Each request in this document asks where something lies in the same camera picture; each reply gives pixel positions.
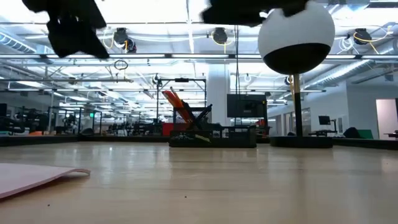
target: wooden table surface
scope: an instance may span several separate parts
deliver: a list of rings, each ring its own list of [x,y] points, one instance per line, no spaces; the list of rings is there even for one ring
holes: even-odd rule
[[[395,151],[76,142],[2,147],[0,162],[92,171],[0,201],[1,224],[398,223]]]

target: pink paper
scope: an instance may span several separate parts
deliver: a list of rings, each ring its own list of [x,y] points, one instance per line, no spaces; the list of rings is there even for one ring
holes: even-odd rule
[[[40,186],[72,172],[90,174],[91,171],[69,167],[0,164],[0,198]]]

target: black monitor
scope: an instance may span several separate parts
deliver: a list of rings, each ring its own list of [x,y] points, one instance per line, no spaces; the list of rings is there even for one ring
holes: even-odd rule
[[[266,95],[227,94],[226,101],[227,117],[229,118],[263,118],[266,116]]]
[[[319,116],[319,124],[320,125],[330,125],[330,117],[329,116]]]

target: white pillar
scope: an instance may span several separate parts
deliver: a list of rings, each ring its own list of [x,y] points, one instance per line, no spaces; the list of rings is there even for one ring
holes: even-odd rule
[[[213,104],[211,122],[220,123],[222,126],[230,126],[227,118],[226,95],[229,94],[230,75],[228,65],[209,65],[207,76],[207,105]]]

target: black and white sphere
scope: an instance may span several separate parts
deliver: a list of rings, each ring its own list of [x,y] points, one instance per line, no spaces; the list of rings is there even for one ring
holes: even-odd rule
[[[258,47],[269,68],[293,75],[321,64],[334,38],[335,25],[329,12],[309,1],[304,11],[291,17],[275,9],[260,28]]]

